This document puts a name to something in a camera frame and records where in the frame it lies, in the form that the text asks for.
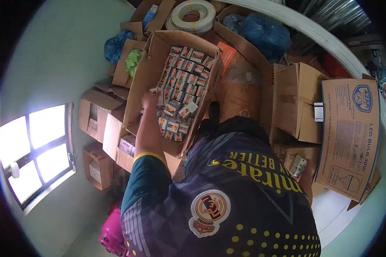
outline jersey sleeve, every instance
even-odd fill
[[[153,204],[167,197],[172,179],[165,163],[152,152],[144,152],[134,158],[132,173],[121,203],[121,215],[142,197]]]

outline green plastic bag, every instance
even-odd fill
[[[142,51],[140,49],[134,48],[130,51],[129,55],[126,58],[126,71],[132,78],[136,73],[137,64],[139,62],[141,54]]]

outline pink object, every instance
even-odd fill
[[[129,256],[120,226],[120,209],[114,209],[102,227],[99,241],[109,253],[117,256]]]

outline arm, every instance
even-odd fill
[[[314,169],[311,165],[311,161],[307,159],[307,164],[305,167],[305,170],[300,177],[299,185],[303,189],[303,191],[306,193],[306,196],[308,197],[309,204],[312,206],[313,201],[313,193],[312,193],[312,183],[313,183],[313,176]]]
[[[158,123],[156,107],[158,103],[158,95],[150,95],[145,93],[142,98],[144,114],[142,122],[136,137],[136,149],[134,152],[136,158],[145,152],[151,152],[162,158],[162,161],[167,165],[165,154],[162,149],[162,135]]]
[[[157,95],[146,93],[143,96],[144,115],[136,136],[132,173],[124,192],[121,215],[140,198],[144,204],[153,205],[163,201],[169,193],[172,179],[161,146],[157,102]]]

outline jersey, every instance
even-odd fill
[[[321,252],[306,194],[265,142],[242,132],[197,142],[182,182],[160,157],[136,157],[121,227],[132,256]]]

